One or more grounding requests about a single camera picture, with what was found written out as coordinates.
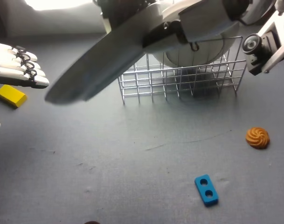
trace metal wire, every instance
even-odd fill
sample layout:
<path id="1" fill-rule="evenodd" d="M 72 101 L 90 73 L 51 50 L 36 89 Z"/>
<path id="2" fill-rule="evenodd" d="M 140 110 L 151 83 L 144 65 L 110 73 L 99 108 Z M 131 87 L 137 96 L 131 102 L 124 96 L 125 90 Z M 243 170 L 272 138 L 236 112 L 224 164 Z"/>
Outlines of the metal wire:
<path id="1" fill-rule="evenodd" d="M 165 54 L 163 63 L 157 61 L 152 55 L 146 54 L 118 78 L 123 103 L 129 96 L 137 96 L 140 102 L 141 96 L 151 95 L 153 100 L 154 94 L 161 93 L 164 94 L 165 99 L 168 94 L 174 93 L 180 98 L 180 93 L 183 91 L 189 91 L 192 96 L 196 96 L 197 94 L 207 95 L 208 90 L 214 89 L 221 94 L 225 87 L 231 87 L 236 93 L 246 70 L 246 61 L 238 60 L 242 37 L 202 42 L 209 42 L 208 49 L 210 49 L 214 42 L 219 40 L 223 40 L 224 46 L 228 41 L 234 44 L 227 52 L 224 52 L 223 47 L 219 58 L 210 64 L 180 67 L 178 54 L 177 67 L 170 68 L 165 65 Z M 198 52 L 201 54 L 201 51 L 193 52 L 192 65 Z M 207 61 L 211 59 L 210 56 L 211 52 L 208 52 Z"/>

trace yellow block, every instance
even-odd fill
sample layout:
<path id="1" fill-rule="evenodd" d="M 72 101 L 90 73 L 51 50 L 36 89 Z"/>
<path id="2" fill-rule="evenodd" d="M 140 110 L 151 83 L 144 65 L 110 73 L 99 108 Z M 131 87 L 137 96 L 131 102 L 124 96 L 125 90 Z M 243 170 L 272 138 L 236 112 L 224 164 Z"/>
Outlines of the yellow block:
<path id="1" fill-rule="evenodd" d="M 10 85 L 3 85 L 0 88 L 0 98 L 16 107 L 20 107 L 27 100 L 25 93 Z"/>

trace bright light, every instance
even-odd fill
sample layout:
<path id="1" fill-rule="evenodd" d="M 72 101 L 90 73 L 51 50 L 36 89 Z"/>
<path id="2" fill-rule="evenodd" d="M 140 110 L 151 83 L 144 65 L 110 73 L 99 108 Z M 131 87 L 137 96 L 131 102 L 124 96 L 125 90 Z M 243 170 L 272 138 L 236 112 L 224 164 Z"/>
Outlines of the bright light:
<path id="1" fill-rule="evenodd" d="M 25 0 L 27 5 L 35 10 L 52 10 L 73 8 L 83 4 L 91 3 L 92 0 Z"/>

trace orange spiral object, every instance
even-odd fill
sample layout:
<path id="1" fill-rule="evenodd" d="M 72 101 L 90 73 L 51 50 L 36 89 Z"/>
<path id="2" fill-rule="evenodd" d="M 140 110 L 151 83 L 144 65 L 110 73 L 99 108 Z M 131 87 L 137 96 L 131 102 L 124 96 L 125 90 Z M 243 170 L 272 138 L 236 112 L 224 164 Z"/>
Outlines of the orange spiral object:
<path id="1" fill-rule="evenodd" d="M 250 146 L 257 149 L 265 149 L 270 142 L 267 131 L 260 127 L 249 129 L 245 139 Z"/>

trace camera lens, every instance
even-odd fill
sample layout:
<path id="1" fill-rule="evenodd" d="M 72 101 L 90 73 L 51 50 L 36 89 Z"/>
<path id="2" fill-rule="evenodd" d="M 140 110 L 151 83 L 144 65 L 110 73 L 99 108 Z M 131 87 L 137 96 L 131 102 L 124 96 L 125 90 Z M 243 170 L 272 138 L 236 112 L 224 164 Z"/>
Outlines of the camera lens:
<path id="1" fill-rule="evenodd" d="M 259 54 L 262 49 L 262 39 L 257 34 L 248 36 L 242 44 L 243 52 L 246 55 Z"/>

